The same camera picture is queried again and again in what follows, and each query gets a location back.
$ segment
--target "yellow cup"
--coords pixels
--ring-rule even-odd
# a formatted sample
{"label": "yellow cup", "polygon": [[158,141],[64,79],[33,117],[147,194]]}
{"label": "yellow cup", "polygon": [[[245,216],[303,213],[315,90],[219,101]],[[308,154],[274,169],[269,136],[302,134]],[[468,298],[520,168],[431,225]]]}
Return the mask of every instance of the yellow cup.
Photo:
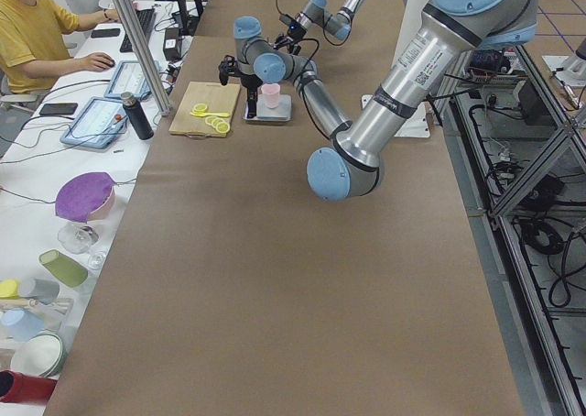
{"label": "yellow cup", "polygon": [[19,299],[18,285],[20,282],[14,279],[6,279],[0,282],[0,299]]}

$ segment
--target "yellow shirt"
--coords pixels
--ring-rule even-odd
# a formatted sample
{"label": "yellow shirt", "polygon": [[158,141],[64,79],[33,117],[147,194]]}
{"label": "yellow shirt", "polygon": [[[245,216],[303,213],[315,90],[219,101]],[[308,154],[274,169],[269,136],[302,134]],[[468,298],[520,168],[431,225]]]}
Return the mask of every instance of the yellow shirt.
{"label": "yellow shirt", "polygon": [[35,6],[18,0],[0,0],[0,69],[13,93],[50,89],[56,78],[29,79],[16,65],[32,60],[65,60],[70,57],[62,34],[79,25],[77,15],[53,0]]}

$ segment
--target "white bowl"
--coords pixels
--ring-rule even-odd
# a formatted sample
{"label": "white bowl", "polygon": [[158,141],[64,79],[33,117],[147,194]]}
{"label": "white bowl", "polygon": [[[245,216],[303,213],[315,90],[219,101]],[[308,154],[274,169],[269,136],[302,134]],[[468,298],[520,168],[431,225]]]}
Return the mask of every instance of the white bowl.
{"label": "white bowl", "polygon": [[62,363],[64,348],[55,334],[39,334],[23,343],[13,354],[10,369],[16,372],[47,377]]}

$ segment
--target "pink cup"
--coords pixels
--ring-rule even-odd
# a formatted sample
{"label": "pink cup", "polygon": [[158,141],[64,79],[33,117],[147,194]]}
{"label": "pink cup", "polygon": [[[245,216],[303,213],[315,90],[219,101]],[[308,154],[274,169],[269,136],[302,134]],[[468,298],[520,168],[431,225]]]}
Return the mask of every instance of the pink cup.
{"label": "pink cup", "polygon": [[281,95],[281,85],[278,83],[265,83],[260,87],[260,92],[265,97],[265,106],[274,109],[278,106]]}

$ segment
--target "keyboard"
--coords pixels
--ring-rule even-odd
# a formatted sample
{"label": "keyboard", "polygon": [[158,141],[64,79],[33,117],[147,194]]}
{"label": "keyboard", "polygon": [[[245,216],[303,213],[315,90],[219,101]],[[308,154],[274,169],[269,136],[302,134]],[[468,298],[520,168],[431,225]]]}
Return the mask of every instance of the keyboard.
{"label": "keyboard", "polygon": [[[138,23],[145,33],[146,41],[150,38],[150,33],[155,25],[155,8],[148,8],[146,10],[136,10],[136,17],[138,17]],[[126,33],[125,38],[120,46],[120,52],[132,52],[132,43]]]}

